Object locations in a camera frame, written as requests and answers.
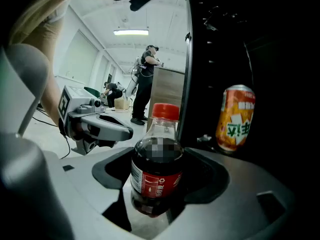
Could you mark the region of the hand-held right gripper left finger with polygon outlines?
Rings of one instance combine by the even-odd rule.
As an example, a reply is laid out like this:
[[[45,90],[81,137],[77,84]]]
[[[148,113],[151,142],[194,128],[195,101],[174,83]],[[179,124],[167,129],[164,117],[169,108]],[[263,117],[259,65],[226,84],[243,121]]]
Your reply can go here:
[[[67,214],[73,240],[139,239],[103,216],[103,212],[117,201],[120,192],[105,188],[92,175],[97,162],[130,150],[121,147],[64,159],[59,159],[54,152],[44,152],[49,176]]]

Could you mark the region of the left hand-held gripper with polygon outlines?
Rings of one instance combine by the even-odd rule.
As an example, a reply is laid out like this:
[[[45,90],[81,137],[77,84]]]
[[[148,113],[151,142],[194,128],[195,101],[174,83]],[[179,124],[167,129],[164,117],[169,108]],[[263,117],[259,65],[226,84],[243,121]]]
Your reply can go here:
[[[57,111],[60,133],[75,141],[72,150],[80,155],[87,155],[95,147],[112,148],[133,137],[133,129],[123,120],[104,113],[101,100],[84,88],[64,86]]]

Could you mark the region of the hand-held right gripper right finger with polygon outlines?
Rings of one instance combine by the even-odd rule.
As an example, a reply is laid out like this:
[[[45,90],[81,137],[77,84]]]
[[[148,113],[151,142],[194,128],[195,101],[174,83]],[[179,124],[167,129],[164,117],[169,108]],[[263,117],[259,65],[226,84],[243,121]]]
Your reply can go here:
[[[185,148],[184,176],[159,240],[282,240],[294,194],[263,168]]]

